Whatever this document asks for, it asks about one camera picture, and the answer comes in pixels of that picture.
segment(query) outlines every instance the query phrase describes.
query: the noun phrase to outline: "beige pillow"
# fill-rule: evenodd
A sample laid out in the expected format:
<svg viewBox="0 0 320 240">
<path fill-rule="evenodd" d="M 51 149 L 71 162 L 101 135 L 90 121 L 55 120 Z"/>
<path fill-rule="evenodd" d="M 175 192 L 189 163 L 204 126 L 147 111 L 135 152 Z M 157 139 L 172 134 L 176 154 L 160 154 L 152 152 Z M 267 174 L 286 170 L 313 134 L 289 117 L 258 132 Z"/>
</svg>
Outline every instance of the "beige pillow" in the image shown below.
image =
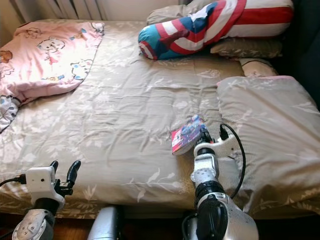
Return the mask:
<svg viewBox="0 0 320 240">
<path fill-rule="evenodd" d="M 281 57 L 282 44 L 277 39 L 226 38 L 211 48 L 212 54 L 237 58 L 272 59 Z"/>
<path fill-rule="evenodd" d="M 271 63 L 266 60 L 259 58 L 241 58 L 239 61 L 246 77 L 263 78 L 278 75 Z"/>
<path fill-rule="evenodd" d="M 158 24 L 186 17 L 201 10 L 204 6 L 217 0 L 193 0 L 188 5 L 172 5 L 154 10 L 146 19 L 146 24 Z"/>
</svg>

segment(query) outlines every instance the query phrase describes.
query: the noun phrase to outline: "mattress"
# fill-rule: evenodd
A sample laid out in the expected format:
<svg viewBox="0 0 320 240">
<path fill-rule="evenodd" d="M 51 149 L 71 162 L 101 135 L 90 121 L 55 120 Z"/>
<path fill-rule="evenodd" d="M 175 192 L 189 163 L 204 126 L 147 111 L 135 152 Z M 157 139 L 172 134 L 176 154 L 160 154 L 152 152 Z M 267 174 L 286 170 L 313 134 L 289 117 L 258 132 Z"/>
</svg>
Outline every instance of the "mattress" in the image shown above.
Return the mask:
<svg viewBox="0 0 320 240">
<path fill-rule="evenodd" d="M 65 22 L 67 20 L 46 20 Z M 64 180 L 81 160 L 72 196 L 58 217 L 95 218 L 107 204 L 192 209 L 192 152 L 171 153 L 171 131 L 194 114 L 212 136 L 221 121 L 217 82 L 243 76 L 238 62 L 212 54 L 153 61 L 138 47 L 144 22 L 105 21 L 105 35 L 85 81 L 74 91 L 24 105 L 1 134 L 0 181 L 59 161 Z M 222 159 L 219 180 L 232 192 L 239 170 Z M 31 206 L 24 185 L 1 188 L 0 211 Z"/>
</svg>

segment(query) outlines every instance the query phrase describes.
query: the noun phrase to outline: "pillow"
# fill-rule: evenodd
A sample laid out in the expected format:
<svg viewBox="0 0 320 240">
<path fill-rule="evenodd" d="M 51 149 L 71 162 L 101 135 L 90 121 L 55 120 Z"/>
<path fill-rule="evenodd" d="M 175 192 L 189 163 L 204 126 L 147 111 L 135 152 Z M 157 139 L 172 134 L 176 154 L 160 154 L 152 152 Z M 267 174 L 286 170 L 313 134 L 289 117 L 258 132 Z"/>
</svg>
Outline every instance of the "pillow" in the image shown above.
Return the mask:
<svg viewBox="0 0 320 240">
<path fill-rule="evenodd" d="M 263 78 L 278 75 L 271 63 L 266 60 L 259 58 L 240 58 L 239 62 L 246 77 Z"/>
<path fill-rule="evenodd" d="M 217 0 L 193 0 L 188 5 L 172 5 L 154 10 L 146 19 L 146 24 L 158 24 L 186 17 L 201 10 Z"/>
<path fill-rule="evenodd" d="M 212 54 L 225 57 L 272 59 L 281 57 L 282 44 L 276 39 L 226 38 L 211 48 Z"/>
<path fill-rule="evenodd" d="M 289 26 L 292 7 L 291 0 L 218 0 L 194 14 L 144 27 L 139 47 L 157 60 L 196 53 L 220 38 L 277 36 Z M 270 18 L 275 13 L 279 17 Z"/>
<path fill-rule="evenodd" d="M 246 154 L 236 202 L 256 219 L 320 214 L 320 113 L 307 91 L 289 76 L 229 77 L 217 94 Z"/>
</svg>

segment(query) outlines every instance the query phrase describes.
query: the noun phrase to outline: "folded blanket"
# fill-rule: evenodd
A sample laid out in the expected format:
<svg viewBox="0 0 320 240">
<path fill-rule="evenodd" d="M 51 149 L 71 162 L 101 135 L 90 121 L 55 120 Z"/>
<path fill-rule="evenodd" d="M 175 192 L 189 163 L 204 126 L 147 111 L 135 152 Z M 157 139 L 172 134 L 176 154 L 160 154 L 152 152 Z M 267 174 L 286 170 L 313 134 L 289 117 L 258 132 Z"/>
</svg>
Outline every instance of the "folded blanket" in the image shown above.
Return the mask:
<svg viewBox="0 0 320 240">
<path fill-rule="evenodd" d="M 88 75 L 104 23 L 31 22 L 0 49 L 0 133 L 19 106 L 75 89 Z"/>
<path fill-rule="evenodd" d="M 320 214 L 320 112 L 307 91 L 290 76 L 238 76 L 217 93 L 246 155 L 237 203 L 255 219 Z"/>
<path fill-rule="evenodd" d="M 198 52 L 221 38 L 280 35 L 292 17 L 291 0 L 218 0 L 189 16 L 146 26 L 138 42 L 147 58 L 174 58 Z"/>
</svg>

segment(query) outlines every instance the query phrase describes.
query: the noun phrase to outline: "cartoon print blanket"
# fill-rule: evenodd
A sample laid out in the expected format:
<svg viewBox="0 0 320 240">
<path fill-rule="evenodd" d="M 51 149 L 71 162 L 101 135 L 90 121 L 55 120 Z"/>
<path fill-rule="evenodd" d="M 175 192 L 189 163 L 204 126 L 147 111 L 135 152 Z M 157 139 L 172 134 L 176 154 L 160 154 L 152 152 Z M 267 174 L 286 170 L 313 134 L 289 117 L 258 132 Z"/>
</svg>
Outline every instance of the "cartoon print blanket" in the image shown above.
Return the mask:
<svg viewBox="0 0 320 240">
<path fill-rule="evenodd" d="M 186 17 L 146 26 L 139 34 L 149 59 L 193 54 L 221 38 L 265 38 L 283 33 L 293 17 L 291 0 L 218 0 Z"/>
<path fill-rule="evenodd" d="M 31 22 L 0 48 L 0 133 L 19 106 L 75 89 L 87 77 L 104 23 Z"/>
</svg>

